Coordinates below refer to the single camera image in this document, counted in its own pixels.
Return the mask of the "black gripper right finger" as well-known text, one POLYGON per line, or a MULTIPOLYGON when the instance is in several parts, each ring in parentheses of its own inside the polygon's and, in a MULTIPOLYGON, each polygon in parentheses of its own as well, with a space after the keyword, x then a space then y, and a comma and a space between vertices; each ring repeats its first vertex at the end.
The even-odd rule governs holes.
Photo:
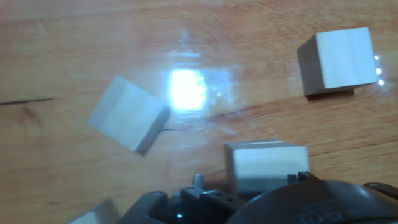
POLYGON ((315 199, 334 199, 336 201, 397 201, 397 187, 382 182, 368 182, 363 185, 349 182, 322 180, 311 172, 299 172, 297 181, 289 185, 295 193, 315 199))

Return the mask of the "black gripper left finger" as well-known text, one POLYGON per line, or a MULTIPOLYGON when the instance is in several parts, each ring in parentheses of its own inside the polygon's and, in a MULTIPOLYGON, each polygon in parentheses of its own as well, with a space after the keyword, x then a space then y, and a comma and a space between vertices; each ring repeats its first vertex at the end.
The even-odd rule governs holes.
POLYGON ((207 191, 202 175, 192 184, 176 191, 144 194, 119 220, 118 224, 226 223, 246 204, 221 190, 207 191))

